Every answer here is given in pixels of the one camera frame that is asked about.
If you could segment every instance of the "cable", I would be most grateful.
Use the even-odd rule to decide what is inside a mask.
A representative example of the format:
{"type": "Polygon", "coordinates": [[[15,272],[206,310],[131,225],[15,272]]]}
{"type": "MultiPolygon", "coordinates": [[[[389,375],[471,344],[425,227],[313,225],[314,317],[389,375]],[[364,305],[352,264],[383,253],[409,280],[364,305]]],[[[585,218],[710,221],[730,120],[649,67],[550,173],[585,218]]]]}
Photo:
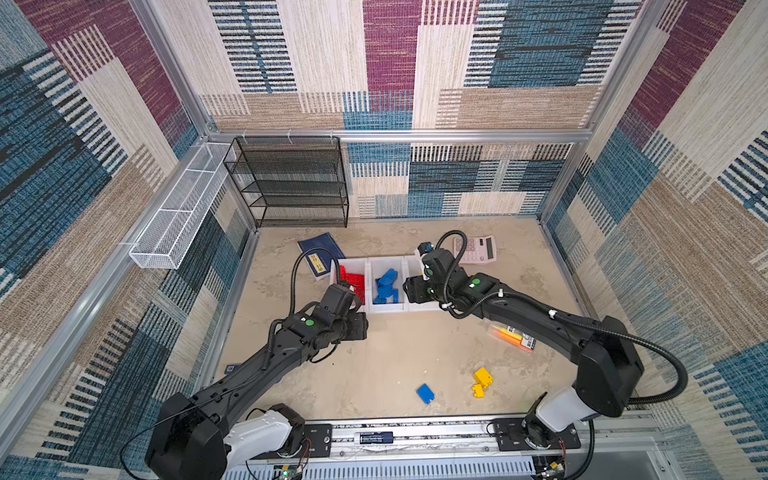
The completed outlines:
{"type": "MultiPolygon", "coordinates": [[[[306,455],[306,462],[304,463],[304,466],[303,466],[302,470],[304,468],[306,468],[307,465],[310,464],[310,457],[312,456],[312,452],[311,452],[311,450],[312,450],[312,440],[310,440],[310,439],[305,439],[305,440],[307,441],[306,452],[304,452],[304,455],[306,455]]],[[[301,458],[299,459],[299,467],[301,466],[301,461],[304,460],[304,455],[301,455],[301,458]]]]}
{"type": "MultiPolygon", "coordinates": [[[[262,412],[262,413],[266,413],[266,412],[265,412],[264,410],[262,410],[262,409],[253,409],[253,410],[251,410],[250,412],[248,412],[248,415],[245,415],[245,419],[246,419],[246,420],[248,420],[248,418],[250,417],[250,414],[251,414],[251,413],[253,413],[253,412],[255,412],[255,411],[257,411],[257,410],[259,410],[259,411],[260,411],[260,412],[262,412]]],[[[256,477],[256,476],[254,475],[254,473],[251,471],[251,469],[250,469],[250,465],[248,465],[248,460],[246,460],[246,461],[245,461],[245,468],[247,468],[247,469],[248,469],[248,473],[250,473],[250,476],[251,476],[251,478],[253,478],[253,480],[259,480],[259,478],[258,478],[258,477],[256,477]]]]}
{"type": "MultiPolygon", "coordinates": [[[[563,478],[563,480],[576,480],[581,477],[584,472],[587,471],[589,464],[592,463],[592,457],[594,456],[594,422],[589,421],[589,448],[587,449],[587,458],[584,459],[584,463],[579,466],[576,472],[563,478]]],[[[563,451],[563,460],[565,460],[565,450],[563,451]]]]}
{"type": "Polygon", "coordinates": [[[549,305],[546,305],[545,303],[539,302],[535,298],[525,295],[524,293],[516,292],[514,290],[496,290],[495,292],[486,293],[480,300],[473,303],[464,313],[459,313],[455,315],[456,318],[462,319],[467,316],[470,316],[475,309],[477,309],[481,303],[485,302],[489,298],[492,298],[493,296],[498,296],[499,291],[502,292],[503,296],[510,296],[512,298],[517,298],[520,300],[523,300],[524,302],[527,302],[531,304],[532,306],[540,309],[542,312],[547,313],[548,315],[550,312],[554,312],[554,319],[555,321],[558,321],[560,323],[569,323],[573,326],[577,326],[582,329],[591,330],[596,333],[603,333],[605,335],[612,335],[620,339],[629,340],[630,342],[634,343],[635,345],[642,346],[645,349],[650,350],[651,352],[658,353],[660,356],[662,356],[665,360],[667,360],[675,369],[675,372],[677,373],[677,382],[672,386],[672,388],[668,389],[666,392],[659,393],[652,396],[642,396],[642,397],[630,397],[629,398],[629,405],[646,405],[650,403],[659,403],[659,402],[666,402],[668,400],[672,400],[676,396],[680,395],[685,388],[688,386],[688,371],[685,368],[685,365],[669,350],[665,349],[662,346],[657,345],[656,343],[651,342],[650,340],[646,340],[644,338],[640,338],[639,336],[630,335],[629,333],[620,333],[620,332],[614,332],[613,330],[605,329],[600,326],[595,326],[590,323],[582,322],[581,320],[578,320],[571,315],[570,313],[563,313],[559,312],[556,309],[552,308],[549,305]]]}
{"type": "Polygon", "coordinates": [[[683,363],[675,355],[673,355],[672,352],[665,349],[664,347],[659,346],[650,340],[640,338],[639,336],[630,335],[629,333],[614,332],[599,326],[590,325],[588,323],[572,319],[570,318],[571,316],[572,315],[570,313],[563,312],[557,312],[554,315],[555,319],[561,322],[570,323],[571,325],[578,326],[587,330],[592,330],[593,332],[605,333],[608,335],[616,336],[620,339],[629,340],[630,342],[642,346],[651,352],[658,353],[674,367],[675,372],[677,373],[677,382],[672,386],[672,388],[668,389],[664,393],[658,393],[656,395],[630,397],[628,402],[629,405],[647,405],[649,403],[666,402],[680,395],[685,390],[685,387],[688,386],[688,371],[686,370],[685,365],[683,365],[683,363]]]}
{"type": "Polygon", "coordinates": [[[275,350],[275,331],[278,325],[283,324],[283,319],[272,320],[270,324],[270,331],[266,335],[266,353],[264,354],[264,360],[261,362],[262,372],[270,366],[272,361],[272,352],[275,350]]]}
{"type": "Polygon", "coordinates": [[[325,359],[327,359],[328,357],[330,357],[330,356],[331,356],[331,355],[332,355],[332,354],[333,354],[333,353],[336,351],[336,347],[338,347],[338,346],[339,346],[339,344],[341,343],[342,339],[343,339],[343,338],[346,336],[346,323],[342,323],[342,331],[341,331],[341,332],[342,332],[342,333],[341,333],[341,336],[339,336],[339,339],[338,339],[338,340],[336,340],[335,342],[333,342],[333,348],[331,349],[331,351],[330,351],[330,352],[328,352],[328,353],[327,353],[327,354],[326,354],[326,355],[325,355],[325,356],[324,356],[322,359],[320,359],[320,360],[315,360],[315,357],[317,356],[317,353],[315,353],[315,355],[314,355],[314,356],[313,356],[313,357],[310,359],[310,363],[320,363],[320,362],[322,362],[323,360],[325,360],[325,359]]]}
{"type": "Polygon", "coordinates": [[[131,471],[131,470],[128,468],[128,465],[126,465],[126,463],[125,463],[125,449],[126,449],[126,448],[127,448],[127,447],[128,447],[128,446],[129,446],[129,445],[130,445],[130,444],[131,444],[131,443],[132,443],[134,440],[135,440],[135,439],[139,438],[139,437],[140,437],[141,435],[143,435],[144,433],[146,433],[146,432],[149,432],[150,430],[154,429],[156,426],[158,426],[158,425],[160,425],[160,424],[162,424],[162,423],[165,423],[165,422],[167,422],[168,420],[171,420],[171,419],[175,419],[176,417],[178,417],[178,416],[180,416],[180,415],[183,415],[183,414],[185,414],[185,413],[187,413],[187,412],[190,412],[190,411],[192,411],[192,410],[195,410],[195,409],[200,409],[200,408],[202,408],[202,407],[204,407],[204,406],[208,405],[208,404],[209,404],[209,403],[211,403],[211,402],[216,402],[218,399],[222,399],[222,398],[223,398],[225,395],[231,395],[231,394],[232,394],[233,392],[235,392],[236,390],[238,390],[238,389],[241,389],[241,388],[243,388],[244,386],[248,385],[249,383],[255,382],[255,381],[256,381],[256,380],[258,380],[258,379],[259,379],[259,377],[255,377],[255,378],[252,378],[252,379],[250,379],[250,380],[247,380],[247,381],[245,381],[245,382],[243,382],[243,383],[241,383],[241,384],[239,384],[239,385],[235,385],[234,387],[232,387],[231,389],[227,390],[226,392],[224,392],[224,393],[223,393],[223,394],[221,394],[220,396],[215,396],[215,397],[213,397],[212,399],[208,399],[208,400],[206,400],[205,402],[202,402],[202,403],[201,403],[201,404],[199,404],[199,405],[193,405],[193,406],[191,406],[191,407],[187,407],[187,408],[185,408],[184,410],[181,410],[180,412],[176,412],[176,413],[174,413],[173,415],[171,415],[171,416],[169,416],[169,417],[167,417],[167,418],[165,418],[165,419],[162,419],[162,420],[158,420],[157,422],[153,423],[152,425],[149,425],[149,426],[148,426],[146,429],[143,429],[143,430],[141,430],[139,433],[137,433],[136,435],[132,436],[130,439],[128,439],[128,441],[127,441],[127,442],[125,442],[125,443],[123,444],[123,446],[122,446],[122,447],[120,447],[120,453],[119,453],[119,457],[120,457],[120,463],[121,463],[121,465],[123,465],[123,470],[125,470],[125,472],[126,472],[126,473],[128,473],[128,475],[129,475],[131,478],[133,478],[134,480],[149,480],[148,478],[137,477],[137,476],[136,476],[136,475],[135,475],[135,474],[134,474],[134,473],[133,473],[133,472],[132,472],[132,471],[131,471]]]}
{"type": "Polygon", "coordinates": [[[341,268],[339,268],[339,259],[336,258],[336,255],[332,251],[323,247],[314,247],[310,248],[309,250],[304,250],[293,264],[293,270],[291,270],[290,274],[290,309],[288,310],[288,316],[293,315],[293,312],[296,309],[296,272],[299,270],[301,260],[312,252],[325,252],[331,256],[331,259],[336,262],[336,283],[341,283],[341,268]]]}
{"type": "MultiPolygon", "coordinates": [[[[445,272],[445,282],[442,284],[442,301],[443,301],[443,303],[450,303],[449,299],[448,299],[448,282],[450,281],[451,275],[453,275],[454,270],[456,270],[456,267],[458,266],[458,262],[461,261],[462,257],[464,256],[464,252],[467,250],[467,235],[466,235],[466,233],[462,232],[461,230],[449,230],[449,231],[445,232],[442,235],[442,237],[440,237],[440,240],[437,241],[437,245],[435,245],[435,248],[436,249],[440,248],[440,246],[445,241],[445,239],[450,237],[451,235],[459,235],[462,238],[462,247],[458,250],[458,255],[451,262],[451,266],[448,268],[448,271],[445,272]]],[[[448,312],[454,318],[464,318],[464,317],[457,317],[456,316],[457,313],[450,306],[447,306],[445,309],[448,310],[448,312]]]]}

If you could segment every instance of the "blue lego brick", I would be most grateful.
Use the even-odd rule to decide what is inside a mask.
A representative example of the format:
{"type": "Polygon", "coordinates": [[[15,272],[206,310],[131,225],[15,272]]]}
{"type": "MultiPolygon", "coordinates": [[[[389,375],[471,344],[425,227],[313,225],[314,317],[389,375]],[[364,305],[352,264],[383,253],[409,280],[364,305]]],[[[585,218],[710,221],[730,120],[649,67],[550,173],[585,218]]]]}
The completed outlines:
{"type": "Polygon", "coordinates": [[[419,394],[419,397],[421,397],[422,401],[427,405],[435,399],[435,393],[429,389],[426,383],[420,386],[419,389],[416,390],[416,393],[419,394]]]}

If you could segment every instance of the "black battery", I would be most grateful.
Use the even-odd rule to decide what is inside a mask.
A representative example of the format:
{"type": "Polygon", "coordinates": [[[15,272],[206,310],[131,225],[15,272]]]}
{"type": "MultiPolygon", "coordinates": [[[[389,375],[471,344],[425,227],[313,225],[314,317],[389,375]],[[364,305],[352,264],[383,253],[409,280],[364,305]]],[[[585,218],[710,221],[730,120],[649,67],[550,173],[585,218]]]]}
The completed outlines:
{"type": "Polygon", "coordinates": [[[394,443],[395,436],[392,432],[370,432],[359,433],[358,443],[360,445],[371,445],[376,443],[394,443]]]}

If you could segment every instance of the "black wire mesh shelf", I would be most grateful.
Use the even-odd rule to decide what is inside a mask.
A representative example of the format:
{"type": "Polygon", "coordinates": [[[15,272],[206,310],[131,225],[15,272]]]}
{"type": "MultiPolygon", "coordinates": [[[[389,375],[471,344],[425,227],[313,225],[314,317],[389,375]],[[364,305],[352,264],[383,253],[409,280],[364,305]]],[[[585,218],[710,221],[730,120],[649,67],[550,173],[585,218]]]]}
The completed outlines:
{"type": "Polygon", "coordinates": [[[346,227],[337,137],[237,137],[224,166],[257,227],[346,227]]]}

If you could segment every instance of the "white wire mesh basket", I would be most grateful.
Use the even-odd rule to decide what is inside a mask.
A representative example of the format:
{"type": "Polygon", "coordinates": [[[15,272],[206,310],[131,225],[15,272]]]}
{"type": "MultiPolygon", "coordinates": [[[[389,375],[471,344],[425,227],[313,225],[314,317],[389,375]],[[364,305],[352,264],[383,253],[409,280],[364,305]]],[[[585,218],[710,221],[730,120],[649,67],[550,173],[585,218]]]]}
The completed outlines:
{"type": "Polygon", "coordinates": [[[227,178],[223,160],[229,156],[234,156],[229,144],[208,143],[197,151],[131,248],[139,267],[179,268],[227,178]]]}

